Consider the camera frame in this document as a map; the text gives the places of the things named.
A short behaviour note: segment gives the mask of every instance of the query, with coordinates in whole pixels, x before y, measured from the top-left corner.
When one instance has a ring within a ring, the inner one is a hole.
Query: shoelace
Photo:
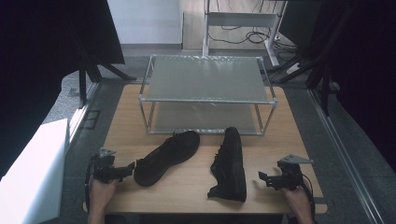
[[[220,149],[219,149],[218,153],[216,153],[216,155],[215,155],[215,161],[218,160],[218,156],[219,156],[219,154],[220,154],[222,151],[224,151],[223,145],[220,146]]]
[[[178,147],[180,146],[180,141],[178,140],[177,136],[178,133],[173,132],[172,137],[166,139],[163,144],[169,146],[172,149],[180,150],[182,147]]]

